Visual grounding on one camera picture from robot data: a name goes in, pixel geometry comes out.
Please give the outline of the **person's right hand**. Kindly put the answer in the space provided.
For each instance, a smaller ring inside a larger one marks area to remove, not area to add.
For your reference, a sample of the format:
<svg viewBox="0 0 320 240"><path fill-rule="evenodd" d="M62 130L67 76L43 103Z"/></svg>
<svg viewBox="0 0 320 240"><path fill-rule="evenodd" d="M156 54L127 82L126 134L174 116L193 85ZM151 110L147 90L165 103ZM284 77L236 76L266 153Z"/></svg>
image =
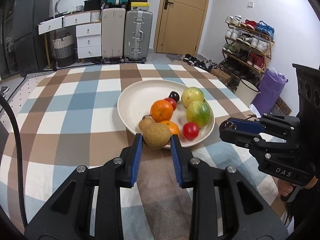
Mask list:
<svg viewBox="0 0 320 240"><path fill-rule="evenodd" d="M310 189L312 187L315 186L315 184L317 183L318 179L316 177L313 177L313 179L306 185L304 186L305 189ZM278 188L278 192L280 195L287 197L292 191L293 188L295 187L294 184L289 183L287 181L278 179L277 181L277 188Z"/></svg>

